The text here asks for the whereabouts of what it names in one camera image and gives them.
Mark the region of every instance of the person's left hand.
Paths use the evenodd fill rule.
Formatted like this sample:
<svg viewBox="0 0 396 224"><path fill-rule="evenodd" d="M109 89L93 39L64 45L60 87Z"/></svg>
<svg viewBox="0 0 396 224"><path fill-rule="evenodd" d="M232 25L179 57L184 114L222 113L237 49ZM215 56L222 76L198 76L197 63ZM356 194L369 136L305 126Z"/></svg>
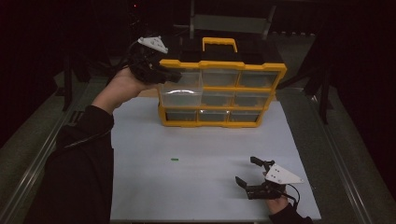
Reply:
<svg viewBox="0 0 396 224"><path fill-rule="evenodd" d="M104 90L94 99L92 105L104 109L112 114L114 109L132 98L141 91L155 88L157 85L145 85L137 80L129 67L120 70L108 83Z"/></svg>

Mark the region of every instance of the yellow and black organizer box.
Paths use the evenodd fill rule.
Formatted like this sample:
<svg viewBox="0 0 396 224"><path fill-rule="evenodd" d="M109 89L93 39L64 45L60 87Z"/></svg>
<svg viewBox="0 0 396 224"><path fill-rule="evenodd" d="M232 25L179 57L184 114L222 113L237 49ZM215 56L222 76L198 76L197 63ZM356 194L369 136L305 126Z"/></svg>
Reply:
<svg viewBox="0 0 396 224"><path fill-rule="evenodd" d="M161 84L164 126L258 127L285 76L276 47L263 40L163 38L160 65L181 73Z"/></svg>

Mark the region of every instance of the person's right hand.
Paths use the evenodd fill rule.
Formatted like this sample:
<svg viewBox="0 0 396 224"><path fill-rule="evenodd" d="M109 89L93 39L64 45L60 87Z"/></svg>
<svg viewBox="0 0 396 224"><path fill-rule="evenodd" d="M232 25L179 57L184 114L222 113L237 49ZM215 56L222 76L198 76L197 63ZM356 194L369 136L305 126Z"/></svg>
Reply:
<svg viewBox="0 0 396 224"><path fill-rule="evenodd" d="M282 211L286 206L288 206L289 201L288 198L285 196L280 196L280 198L277 199L266 199L265 203L267 204L270 213L272 215Z"/></svg>

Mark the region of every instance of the carrying handle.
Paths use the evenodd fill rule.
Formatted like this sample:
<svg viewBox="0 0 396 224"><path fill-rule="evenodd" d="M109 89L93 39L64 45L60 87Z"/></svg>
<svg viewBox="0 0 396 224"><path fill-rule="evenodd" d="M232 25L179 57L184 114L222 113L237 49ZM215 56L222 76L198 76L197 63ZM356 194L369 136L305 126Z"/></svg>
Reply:
<svg viewBox="0 0 396 224"><path fill-rule="evenodd" d="M202 38L202 51L205 51L205 44L232 45L233 51L238 52L235 40L232 38L204 37Z"/></svg>

